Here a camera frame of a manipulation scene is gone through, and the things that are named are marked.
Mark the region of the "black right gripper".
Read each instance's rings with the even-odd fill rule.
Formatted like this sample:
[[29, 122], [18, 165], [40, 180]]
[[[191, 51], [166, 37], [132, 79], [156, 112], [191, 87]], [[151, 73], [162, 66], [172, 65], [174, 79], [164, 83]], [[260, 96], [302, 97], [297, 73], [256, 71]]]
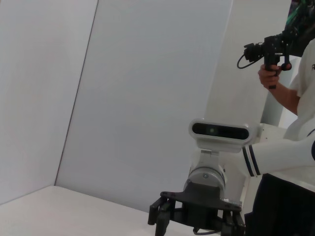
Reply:
[[221, 236], [244, 236], [246, 226], [241, 206], [220, 197], [219, 187], [189, 182], [182, 192], [160, 193], [149, 207], [147, 224], [155, 225], [155, 236], [164, 236], [170, 221], [209, 230]]

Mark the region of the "operator hand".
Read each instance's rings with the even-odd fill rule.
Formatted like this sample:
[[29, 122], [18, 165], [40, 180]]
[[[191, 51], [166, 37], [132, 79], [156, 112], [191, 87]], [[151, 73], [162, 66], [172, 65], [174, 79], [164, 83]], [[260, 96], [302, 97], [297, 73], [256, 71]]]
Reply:
[[263, 64], [258, 71], [259, 80], [266, 89], [275, 89], [279, 81], [280, 72], [279, 66], [271, 65], [271, 68], [267, 70]]

